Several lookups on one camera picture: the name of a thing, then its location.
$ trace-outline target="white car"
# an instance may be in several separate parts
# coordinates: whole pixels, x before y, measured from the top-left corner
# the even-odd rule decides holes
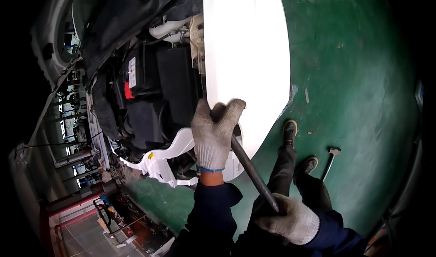
[[[93,149],[107,169],[113,152],[171,187],[194,185],[190,122],[201,97],[211,108],[246,101],[234,133],[250,158],[289,101],[281,0],[52,0],[51,31],[36,25],[31,34],[53,89],[77,60],[56,50],[43,58],[48,42],[59,43],[55,28],[68,8],[89,80]],[[224,180],[242,172],[231,151]]]

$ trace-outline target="hammer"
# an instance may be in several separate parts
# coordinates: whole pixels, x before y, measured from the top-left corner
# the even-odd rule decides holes
[[[330,171],[330,167],[331,167],[331,164],[333,163],[334,157],[335,157],[336,155],[341,154],[341,149],[336,148],[336,147],[329,147],[329,151],[328,151],[328,152],[329,152],[330,154],[332,154],[332,156],[330,156],[330,162],[329,162],[329,164],[328,164],[328,166],[327,166],[326,171],[325,171],[324,174],[323,174],[323,178],[321,179],[323,182],[324,182],[324,180],[326,179],[328,172]]]

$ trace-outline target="navy work jacket sleeve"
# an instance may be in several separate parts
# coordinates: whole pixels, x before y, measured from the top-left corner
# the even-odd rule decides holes
[[[233,184],[205,186],[199,182],[186,229],[180,231],[165,256],[229,256],[236,232],[230,207],[242,197]]]

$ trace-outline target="car battery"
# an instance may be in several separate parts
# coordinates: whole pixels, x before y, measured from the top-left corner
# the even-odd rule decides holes
[[[160,93],[161,85],[155,53],[147,50],[142,42],[137,42],[129,49],[124,67],[132,96]]]

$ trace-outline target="engine bay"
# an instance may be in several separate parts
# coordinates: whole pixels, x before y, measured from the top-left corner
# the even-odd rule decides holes
[[[146,39],[139,35],[115,50],[94,77],[91,91],[91,111],[112,150],[132,163],[139,163],[150,150],[168,148],[180,129],[190,127],[202,97],[189,39]],[[168,162],[175,175],[194,164],[187,154]]]

